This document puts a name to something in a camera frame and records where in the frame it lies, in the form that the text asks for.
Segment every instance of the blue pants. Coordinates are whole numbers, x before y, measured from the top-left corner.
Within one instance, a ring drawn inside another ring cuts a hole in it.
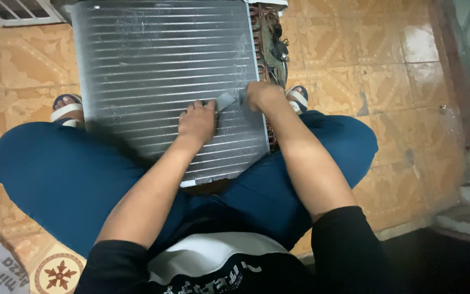
[[[312,110],[300,117],[335,159],[349,186],[355,187],[378,150],[373,131],[347,116]],[[83,257],[112,208],[145,172],[111,145],[72,127],[31,122],[0,139],[0,183],[10,199]],[[281,152],[261,158],[221,195],[179,191],[154,245],[164,246],[183,222],[209,211],[236,211],[244,224],[288,250],[312,225]]]

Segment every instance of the air conditioner unit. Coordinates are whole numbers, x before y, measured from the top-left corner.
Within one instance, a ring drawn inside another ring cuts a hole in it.
[[[0,27],[63,22],[48,0],[0,0]]]

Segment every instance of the floral tile pattern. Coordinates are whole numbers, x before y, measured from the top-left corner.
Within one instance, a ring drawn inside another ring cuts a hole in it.
[[[357,117],[378,138],[372,167],[354,189],[374,230],[458,199],[462,134],[429,1],[291,0],[281,19],[290,41],[288,87],[305,86],[309,109]],[[69,25],[0,28],[0,137],[48,121],[57,95],[80,92]],[[310,238],[292,252],[309,252]],[[16,207],[2,185],[0,240],[29,272],[33,294],[73,292],[85,260]]]

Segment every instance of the foot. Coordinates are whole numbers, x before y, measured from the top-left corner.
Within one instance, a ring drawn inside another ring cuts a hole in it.
[[[297,91],[298,93],[300,93],[300,95],[302,95],[304,97],[304,94],[302,93],[302,89],[300,87],[293,88],[292,91]],[[298,102],[297,98],[295,98],[291,94],[287,95],[286,99],[288,99],[288,101],[297,101]]]
[[[63,100],[57,102],[57,104],[54,106],[54,109],[58,110],[61,107],[66,106],[68,104],[72,104],[72,103],[77,103],[77,102],[74,100],[74,98],[65,96],[63,97]],[[57,120],[60,120],[63,118],[71,118],[71,119],[77,119],[80,121],[85,121],[85,114],[84,112],[82,112],[82,110],[72,110],[70,112],[65,113],[64,115],[59,117]]]

